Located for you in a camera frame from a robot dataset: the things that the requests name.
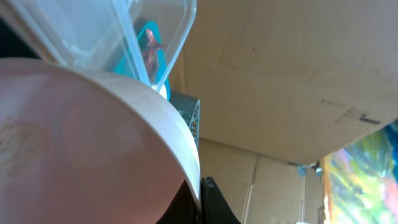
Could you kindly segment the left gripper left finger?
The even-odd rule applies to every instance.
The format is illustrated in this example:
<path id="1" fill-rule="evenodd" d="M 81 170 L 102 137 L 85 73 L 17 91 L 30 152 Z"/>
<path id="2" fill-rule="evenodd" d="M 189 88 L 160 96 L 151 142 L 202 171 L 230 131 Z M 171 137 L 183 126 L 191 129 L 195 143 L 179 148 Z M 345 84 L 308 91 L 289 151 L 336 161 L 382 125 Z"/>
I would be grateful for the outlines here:
<path id="1" fill-rule="evenodd" d="M 197 208 L 188 184 L 184 181 L 165 213 L 156 224 L 196 224 Z"/>

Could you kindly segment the red snack wrapper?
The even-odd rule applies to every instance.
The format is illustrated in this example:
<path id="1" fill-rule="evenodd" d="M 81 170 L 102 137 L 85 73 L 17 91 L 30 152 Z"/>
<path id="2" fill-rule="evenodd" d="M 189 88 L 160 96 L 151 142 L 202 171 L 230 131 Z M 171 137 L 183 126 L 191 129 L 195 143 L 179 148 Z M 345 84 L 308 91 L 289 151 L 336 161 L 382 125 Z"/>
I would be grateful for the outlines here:
<path id="1" fill-rule="evenodd" d="M 144 63 L 149 75 L 154 75 L 159 66 L 159 57 L 157 55 L 158 50 L 162 50 L 164 46 L 157 41 L 153 31 L 149 28 L 145 30 L 145 34 L 147 37 L 147 44 L 144 47 L 144 51 L 142 52 L 142 56 L 144 59 Z"/>

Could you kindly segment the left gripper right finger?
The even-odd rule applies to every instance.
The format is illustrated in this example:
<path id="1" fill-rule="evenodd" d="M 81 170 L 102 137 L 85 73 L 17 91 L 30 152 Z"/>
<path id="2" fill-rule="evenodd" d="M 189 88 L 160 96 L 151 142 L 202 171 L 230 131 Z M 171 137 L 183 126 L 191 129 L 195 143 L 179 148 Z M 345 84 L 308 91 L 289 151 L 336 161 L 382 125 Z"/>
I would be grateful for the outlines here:
<path id="1" fill-rule="evenodd" d="M 212 177 L 201 180 L 201 221 L 204 224 L 241 224 Z"/>

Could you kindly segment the small white plate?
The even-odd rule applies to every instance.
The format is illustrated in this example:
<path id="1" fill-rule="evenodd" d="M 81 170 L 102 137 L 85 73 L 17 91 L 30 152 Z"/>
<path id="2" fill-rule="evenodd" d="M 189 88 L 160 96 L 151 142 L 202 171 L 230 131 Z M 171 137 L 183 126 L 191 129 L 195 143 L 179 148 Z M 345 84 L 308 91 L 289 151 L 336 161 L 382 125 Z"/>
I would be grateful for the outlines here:
<path id="1" fill-rule="evenodd" d="M 184 181 L 198 219 L 197 145 L 152 88 L 1 60 L 1 223 L 156 223 Z"/>

